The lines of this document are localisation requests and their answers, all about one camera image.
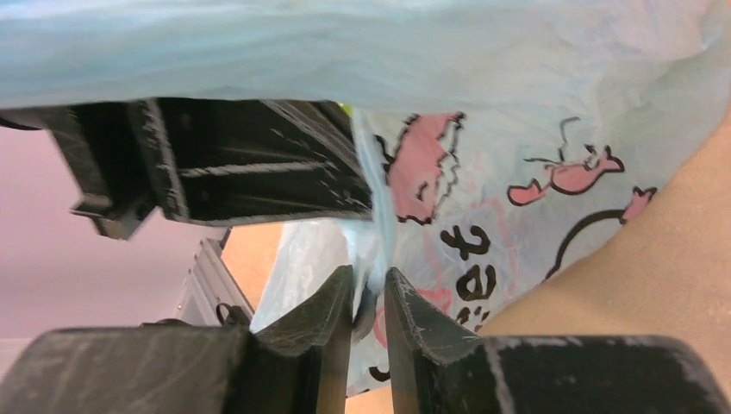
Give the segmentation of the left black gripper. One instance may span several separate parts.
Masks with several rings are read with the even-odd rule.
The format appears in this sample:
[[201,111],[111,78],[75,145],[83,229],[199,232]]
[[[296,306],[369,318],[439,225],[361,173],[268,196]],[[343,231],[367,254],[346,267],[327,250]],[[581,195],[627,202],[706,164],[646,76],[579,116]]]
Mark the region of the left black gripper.
[[99,235],[127,240],[155,208],[125,105],[2,110],[1,125],[50,133],[81,191],[72,214],[90,219]]

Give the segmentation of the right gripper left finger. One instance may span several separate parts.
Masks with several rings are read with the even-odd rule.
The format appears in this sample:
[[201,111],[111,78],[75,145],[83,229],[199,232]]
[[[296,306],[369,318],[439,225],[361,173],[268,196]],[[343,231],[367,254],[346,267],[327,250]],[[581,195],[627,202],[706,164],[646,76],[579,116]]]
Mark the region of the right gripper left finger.
[[341,413],[353,270],[338,267],[265,329],[58,329],[1,384],[4,413]]

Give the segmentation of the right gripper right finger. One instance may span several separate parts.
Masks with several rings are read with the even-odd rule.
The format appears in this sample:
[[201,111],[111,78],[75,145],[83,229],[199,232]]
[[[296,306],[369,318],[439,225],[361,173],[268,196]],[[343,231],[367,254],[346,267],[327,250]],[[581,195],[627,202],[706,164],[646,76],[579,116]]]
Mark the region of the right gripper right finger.
[[699,356],[666,336],[480,337],[386,276],[397,413],[727,413]]

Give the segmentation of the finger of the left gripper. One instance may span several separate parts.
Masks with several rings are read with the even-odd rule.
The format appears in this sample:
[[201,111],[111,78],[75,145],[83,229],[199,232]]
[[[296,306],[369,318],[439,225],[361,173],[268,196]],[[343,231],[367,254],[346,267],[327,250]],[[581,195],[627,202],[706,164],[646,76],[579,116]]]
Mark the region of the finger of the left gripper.
[[129,103],[128,116],[168,219],[239,226],[371,215],[337,103],[149,98]]

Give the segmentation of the light blue plastic bag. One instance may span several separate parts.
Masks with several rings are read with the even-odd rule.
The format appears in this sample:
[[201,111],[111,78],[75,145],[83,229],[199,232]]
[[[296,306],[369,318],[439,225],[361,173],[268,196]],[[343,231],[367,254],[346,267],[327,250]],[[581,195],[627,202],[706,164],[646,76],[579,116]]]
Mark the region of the light blue plastic bag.
[[1,111],[166,97],[349,116],[371,215],[281,221],[253,328],[352,265],[350,394],[389,382],[390,267],[476,333],[665,334],[729,388],[729,2],[2,2]]

